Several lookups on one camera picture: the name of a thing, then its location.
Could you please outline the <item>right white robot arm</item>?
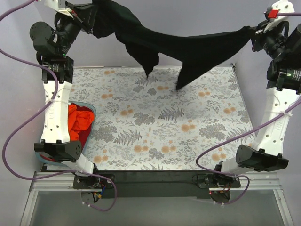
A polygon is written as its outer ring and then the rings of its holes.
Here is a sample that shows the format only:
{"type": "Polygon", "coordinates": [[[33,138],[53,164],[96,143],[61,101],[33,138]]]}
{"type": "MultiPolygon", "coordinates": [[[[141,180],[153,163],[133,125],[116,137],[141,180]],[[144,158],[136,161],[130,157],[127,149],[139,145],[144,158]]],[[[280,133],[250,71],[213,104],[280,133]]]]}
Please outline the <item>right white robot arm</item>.
{"type": "Polygon", "coordinates": [[[271,29],[264,21],[252,38],[252,50],[264,50],[272,58],[267,70],[266,108],[252,145],[240,145],[235,157],[215,166],[213,183],[218,187],[250,171],[272,172],[288,166],[283,142],[292,108],[301,100],[301,26],[292,33],[288,30],[288,21],[271,29]]]}

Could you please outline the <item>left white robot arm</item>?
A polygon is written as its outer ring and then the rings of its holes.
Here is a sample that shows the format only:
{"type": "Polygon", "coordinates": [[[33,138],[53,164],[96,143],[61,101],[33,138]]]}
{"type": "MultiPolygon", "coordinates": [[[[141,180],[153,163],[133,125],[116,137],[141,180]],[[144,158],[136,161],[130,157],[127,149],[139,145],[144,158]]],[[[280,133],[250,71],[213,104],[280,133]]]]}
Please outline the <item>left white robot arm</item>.
{"type": "Polygon", "coordinates": [[[68,132],[69,95],[73,82],[74,61],[67,56],[80,31],[92,33],[97,5],[73,5],[64,0],[47,0],[46,6],[54,9],[55,27],[36,22],[30,28],[30,38],[37,52],[42,70],[45,111],[41,141],[35,143],[35,152],[65,164],[89,188],[96,188],[100,177],[97,167],[82,154],[79,141],[72,141],[68,132]]]}

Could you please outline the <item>black t shirt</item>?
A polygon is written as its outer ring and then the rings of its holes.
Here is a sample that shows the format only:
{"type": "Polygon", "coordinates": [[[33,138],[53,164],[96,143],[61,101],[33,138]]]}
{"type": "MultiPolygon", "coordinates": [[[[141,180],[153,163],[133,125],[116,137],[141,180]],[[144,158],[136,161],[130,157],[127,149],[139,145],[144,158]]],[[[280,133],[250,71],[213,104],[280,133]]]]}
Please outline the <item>black t shirt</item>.
{"type": "Polygon", "coordinates": [[[115,34],[146,75],[159,64],[159,54],[182,62],[177,90],[233,57],[252,37],[250,26],[200,36],[167,35],[144,27],[127,7],[114,1],[94,0],[92,3],[98,6],[93,35],[99,39],[115,34]]]}

